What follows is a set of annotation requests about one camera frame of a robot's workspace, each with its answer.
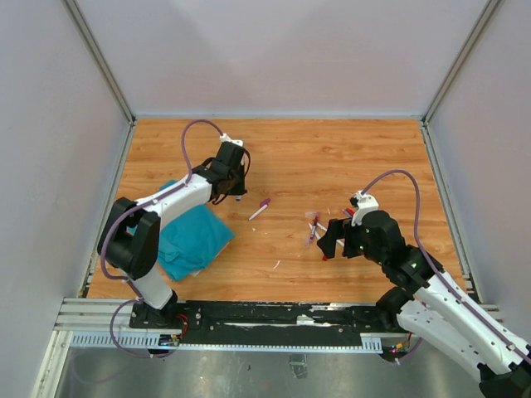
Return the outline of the white whiteboard marker purple end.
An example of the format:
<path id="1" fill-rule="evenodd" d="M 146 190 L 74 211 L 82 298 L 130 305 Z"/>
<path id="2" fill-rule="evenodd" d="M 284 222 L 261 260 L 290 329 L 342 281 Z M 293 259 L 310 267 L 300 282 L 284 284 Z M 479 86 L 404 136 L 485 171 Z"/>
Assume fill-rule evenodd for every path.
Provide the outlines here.
<path id="1" fill-rule="evenodd" d="M 320 228 L 320 230 L 326 232 L 327 231 L 327 227 L 323 226 L 322 224 L 320 223 L 317 223 L 317 227 Z M 336 240 L 336 243 L 338 245 L 341 245 L 342 247 L 344 247 L 344 242 L 342 240 Z"/>

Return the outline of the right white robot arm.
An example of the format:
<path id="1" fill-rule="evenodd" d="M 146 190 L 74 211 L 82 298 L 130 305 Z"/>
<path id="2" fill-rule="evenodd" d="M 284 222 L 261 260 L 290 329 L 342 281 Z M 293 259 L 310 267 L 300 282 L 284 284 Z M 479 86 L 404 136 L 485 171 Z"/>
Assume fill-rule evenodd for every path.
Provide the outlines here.
<path id="1" fill-rule="evenodd" d="M 332 219 L 318 240 L 325 259 L 362 256 L 393 283 L 377 303 L 376 321 L 387 332 L 401 328 L 428 342 L 467 371 L 485 397 L 530 395 L 530 345 L 493 319 L 464 293 L 431 255 L 406 243 L 397 222 L 373 211 L 354 225 Z"/>

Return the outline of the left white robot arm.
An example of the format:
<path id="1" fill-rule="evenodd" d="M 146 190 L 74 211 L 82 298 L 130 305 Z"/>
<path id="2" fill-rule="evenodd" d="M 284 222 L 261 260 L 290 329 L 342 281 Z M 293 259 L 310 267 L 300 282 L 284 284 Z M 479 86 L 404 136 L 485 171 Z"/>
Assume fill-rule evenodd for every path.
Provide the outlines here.
<path id="1" fill-rule="evenodd" d="M 217 154 L 194 167 L 173 185 L 137 201 L 121 197 L 97 245 L 105 277 L 125 281 L 139 299 L 137 308 L 149 312 L 160 328 L 172 326 L 178 296 L 156 270 L 161 230 L 196 206 L 246 194 L 246 165 L 250 154 L 241 140 L 224 138 Z"/>

